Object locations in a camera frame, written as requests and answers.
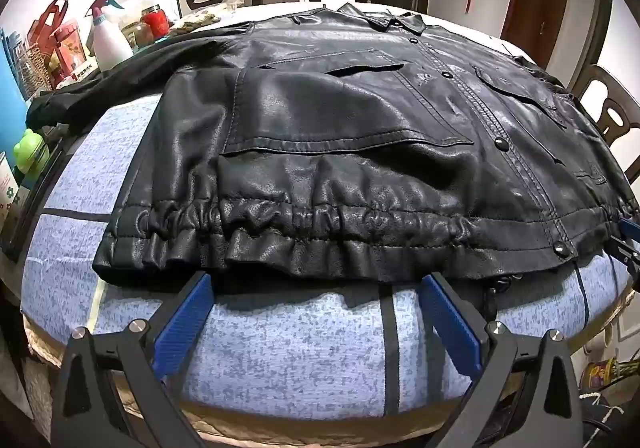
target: white table surface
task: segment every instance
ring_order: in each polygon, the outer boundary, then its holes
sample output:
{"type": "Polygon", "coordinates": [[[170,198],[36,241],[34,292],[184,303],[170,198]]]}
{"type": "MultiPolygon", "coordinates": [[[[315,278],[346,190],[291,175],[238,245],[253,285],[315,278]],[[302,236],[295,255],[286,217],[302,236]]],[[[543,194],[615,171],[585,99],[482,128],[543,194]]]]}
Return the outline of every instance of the white table surface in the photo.
{"type": "MultiPolygon", "coordinates": [[[[393,7],[391,5],[357,2],[352,3],[362,12],[388,12],[389,14],[394,16],[398,16],[407,12],[407,9],[393,7]]],[[[200,27],[193,32],[206,31],[215,29],[217,27],[226,27],[228,25],[233,25],[241,22],[267,20],[268,18],[284,16],[287,14],[293,14],[302,11],[309,11],[311,9],[317,9],[323,6],[327,6],[330,9],[339,9],[343,4],[343,2],[340,2],[339,4],[336,3],[336,5],[333,5],[331,3],[323,4],[322,2],[288,2],[239,7],[238,9],[236,9],[235,13],[223,12],[220,15],[219,22],[212,25],[207,25],[206,27],[200,27]]],[[[503,52],[507,55],[510,54],[512,56],[524,56],[527,60],[533,62],[533,60],[529,56],[527,56],[527,54],[523,50],[519,49],[509,42],[501,40],[500,38],[494,38],[493,36],[481,33],[480,31],[476,31],[468,27],[463,27],[462,25],[457,25],[452,22],[447,22],[446,20],[441,20],[440,18],[434,18],[433,16],[429,16],[427,14],[420,14],[420,16],[422,16],[422,20],[426,25],[440,25],[447,31],[460,34],[461,36],[469,38],[470,40],[482,44],[485,47],[489,47],[490,49],[498,50],[499,52],[503,52]]]]}

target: white cup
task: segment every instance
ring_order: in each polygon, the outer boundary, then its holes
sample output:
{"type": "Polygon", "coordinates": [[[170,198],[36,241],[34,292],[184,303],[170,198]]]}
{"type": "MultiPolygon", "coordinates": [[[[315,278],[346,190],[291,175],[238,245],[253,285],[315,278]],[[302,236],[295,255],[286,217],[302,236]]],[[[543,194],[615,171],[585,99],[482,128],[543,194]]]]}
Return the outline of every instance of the white cup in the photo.
{"type": "Polygon", "coordinates": [[[6,154],[0,152],[0,230],[17,193],[18,183],[14,179],[14,173],[11,171],[6,154]]]}

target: brown door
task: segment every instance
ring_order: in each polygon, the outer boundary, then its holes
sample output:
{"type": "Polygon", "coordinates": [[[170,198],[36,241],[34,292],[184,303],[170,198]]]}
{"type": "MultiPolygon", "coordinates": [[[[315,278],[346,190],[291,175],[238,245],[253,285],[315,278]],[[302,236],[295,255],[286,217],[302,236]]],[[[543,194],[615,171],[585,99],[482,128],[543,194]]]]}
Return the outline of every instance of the brown door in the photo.
{"type": "Polygon", "coordinates": [[[545,68],[556,45],[566,0],[511,0],[502,39],[545,68]]]}

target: silver bolt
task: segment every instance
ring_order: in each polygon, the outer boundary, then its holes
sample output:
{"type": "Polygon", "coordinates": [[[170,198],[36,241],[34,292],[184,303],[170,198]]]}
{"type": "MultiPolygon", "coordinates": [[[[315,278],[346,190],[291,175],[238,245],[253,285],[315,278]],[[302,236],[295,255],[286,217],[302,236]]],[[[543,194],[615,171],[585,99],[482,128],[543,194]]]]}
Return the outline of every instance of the silver bolt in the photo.
{"type": "Polygon", "coordinates": [[[84,333],[86,329],[84,327],[76,327],[71,331],[71,337],[75,340],[79,340],[80,338],[84,338],[84,333]]]}
{"type": "Polygon", "coordinates": [[[562,333],[558,329],[550,330],[549,336],[551,337],[551,340],[555,342],[561,342],[564,340],[564,336],[562,336],[562,333]]]}
{"type": "Polygon", "coordinates": [[[129,324],[129,330],[132,333],[141,333],[143,330],[146,329],[146,322],[145,320],[133,320],[130,324],[129,324]]]}
{"type": "Polygon", "coordinates": [[[495,335],[500,335],[503,332],[505,332],[505,330],[507,329],[507,327],[504,326],[504,323],[502,322],[491,322],[489,323],[489,330],[494,333],[495,335]]]}

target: blue gripper pad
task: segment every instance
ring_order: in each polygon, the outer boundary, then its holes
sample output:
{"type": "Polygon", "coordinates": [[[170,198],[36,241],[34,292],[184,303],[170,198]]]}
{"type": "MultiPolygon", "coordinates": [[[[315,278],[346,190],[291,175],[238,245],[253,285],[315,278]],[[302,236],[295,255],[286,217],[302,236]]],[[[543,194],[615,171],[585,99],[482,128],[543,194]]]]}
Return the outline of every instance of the blue gripper pad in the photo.
{"type": "Polygon", "coordinates": [[[456,370],[474,380],[482,370],[480,343],[433,276],[425,276],[418,294],[422,314],[427,314],[456,370]]]}
{"type": "Polygon", "coordinates": [[[640,225],[627,219],[620,219],[618,227],[620,228],[620,233],[625,237],[640,242],[640,225]]]}
{"type": "Polygon", "coordinates": [[[204,275],[156,339],[152,368],[158,380],[177,372],[213,305],[211,277],[204,275]]]}

